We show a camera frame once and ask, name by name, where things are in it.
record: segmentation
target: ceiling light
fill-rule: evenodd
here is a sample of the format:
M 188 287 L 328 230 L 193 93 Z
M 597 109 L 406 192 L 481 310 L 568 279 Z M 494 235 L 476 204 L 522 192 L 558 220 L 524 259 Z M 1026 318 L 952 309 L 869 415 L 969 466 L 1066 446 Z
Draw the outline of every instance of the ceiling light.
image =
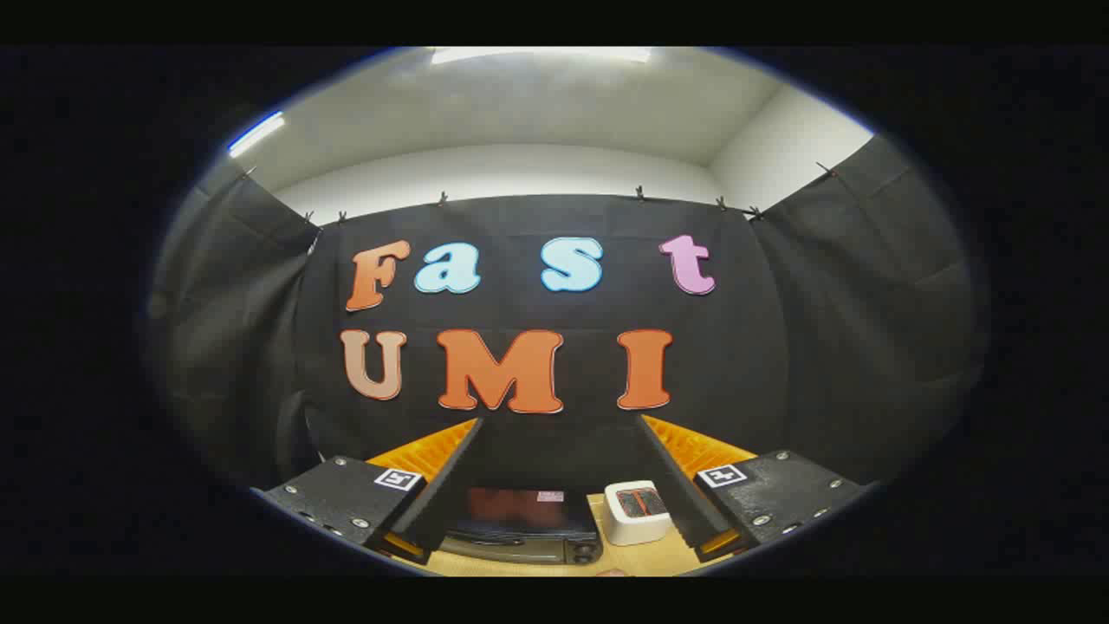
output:
M 227 151 L 231 153 L 231 157 L 238 157 L 240 154 L 251 149 L 255 143 L 265 139 L 272 134 L 274 130 L 277 130 L 282 125 L 285 125 L 285 119 L 282 116 L 281 111 L 267 116 L 262 121 L 262 123 L 252 127 L 246 134 L 243 134 L 241 139 L 227 147 Z
M 494 47 L 494 48 L 436 48 L 431 55 L 431 64 L 448 63 L 475 57 L 488 57 L 490 54 L 515 54 L 515 53 L 550 53 L 550 54 L 584 54 L 589 57 L 601 57 L 606 59 L 622 59 L 645 63 L 651 57 L 650 48 L 549 48 L 549 47 Z

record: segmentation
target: ceiling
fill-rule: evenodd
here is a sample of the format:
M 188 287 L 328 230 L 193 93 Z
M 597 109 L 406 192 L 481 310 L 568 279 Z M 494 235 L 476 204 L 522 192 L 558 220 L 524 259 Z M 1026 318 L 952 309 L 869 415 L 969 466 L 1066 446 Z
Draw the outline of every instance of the ceiling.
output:
M 430 64 L 377 57 L 284 110 L 285 125 L 238 160 L 271 191 L 366 161 L 503 143 L 579 145 L 706 166 L 782 84 L 696 48 L 647 63 L 500 54 Z

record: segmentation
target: small white container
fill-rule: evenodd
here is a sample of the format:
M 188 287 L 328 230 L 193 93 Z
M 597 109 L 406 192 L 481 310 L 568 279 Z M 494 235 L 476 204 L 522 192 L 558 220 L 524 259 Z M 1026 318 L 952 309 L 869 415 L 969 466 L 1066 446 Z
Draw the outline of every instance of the small white container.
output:
M 604 514 L 602 530 L 609 543 L 613 546 L 630 546 L 645 544 L 663 539 L 673 522 L 669 513 L 645 514 L 632 518 L 620 503 L 619 494 L 637 490 L 654 490 L 650 481 L 628 481 L 613 483 L 604 489 Z

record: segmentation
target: clip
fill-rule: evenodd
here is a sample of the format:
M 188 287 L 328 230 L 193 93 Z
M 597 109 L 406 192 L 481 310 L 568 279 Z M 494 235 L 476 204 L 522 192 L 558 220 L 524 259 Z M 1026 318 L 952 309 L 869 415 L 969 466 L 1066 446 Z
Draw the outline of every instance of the clip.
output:
M 246 180 L 247 177 L 251 176 L 251 173 L 254 173 L 254 170 L 257 168 L 257 167 L 258 167 L 258 165 L 255 164 L 254 166 L 252 166 L 252 167 L 247 168 L 246 171 L 240 173 L 238 176 L 235 177 L 231 183 L 234 184 L 235 182 L 242 182 L 243 180 Z
M 821 164 L 820 162 L 817 162 L 817 163 L 816 163 L 816 165 L 817 165 L 817 166 L 820 166 L 821 168 L 823 168 L 825 173 L 827 173 L 828 175 L 831 175 L 831 176 L 833 176 L 833 177 L 838 177 L 838 176 L 840 176 L 840 174 L 838 174 L 838 173 L 836 173 L 835 171 L 832 171 L 831 168 L 828 168 L 828 167 L 824 166 L 824 165 L 823 165 L 823 164 Z
M 747 206 L 747 207 L 750 207 L 751 209 L 743 209 L 742 207 L 736 208 L 736 209 L 739 209 L 743 214 L 750 214 L 753 217 L 754 221 L 757 221 L 757 219 L 762 218 L 762 211 L 761 209 L 759 209 L 757 207 L 755 207 L 753 205 L 752 206 Z

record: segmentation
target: black curtain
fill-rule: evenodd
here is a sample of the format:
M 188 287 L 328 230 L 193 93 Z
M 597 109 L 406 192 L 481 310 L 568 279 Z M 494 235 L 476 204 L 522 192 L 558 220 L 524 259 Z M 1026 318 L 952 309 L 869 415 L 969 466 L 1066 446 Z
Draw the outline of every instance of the black curtain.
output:
M 151 290 L 151 371 L 221 477 L 271 487 L 318 462 L 295 378 L 293 317 L 318 228 L 223 158 L 166 232 Z
M 854 481 L 942 438 L 985 360 L 984 264 L 938 183 L 876 136 L 752 222 L 787 328 L 786 446 Z
M 710 248 L 703 272 L 718 286 L 706 296 L 681 291 L 658 249 L 680 234 Z M 603 278 L 587 293 L 549 291 L 539 248 L 573 235 L 601 242 Z M 348 314 L 350 257 L 399 238 L 413 252 L 386 303 Z M 480 249 L 481 284 L 416 290 L 423 254 L 454 241 Z M 368 458 L 475 416 L 489 418 L 466 462 L 485 481 L 600 491 L 659 473 L 638 412 L 615 406 L 627 375 L 617 336 L 650 328 L 674 337 L 672 400 L 644 412 L 756 453 L 791 448 L 865 483 L 892 478 L 958 418 L 987 347 L 987 291 L 948 205 L 882 137 L 751 222 L 690 202 L 537 195 L 321 228 L 223 161 L 166 236 L 152 347 L 185 433 L 218 472 L 256 488 L 306 470 L 317 452 Z M 440 408 L 435 337 L 454 328 L 478 330 L 497 358 L 525 329 L 562 334 L 564 411 Z M 349 387 L 343 329 L 408 335 L 397 399 Z

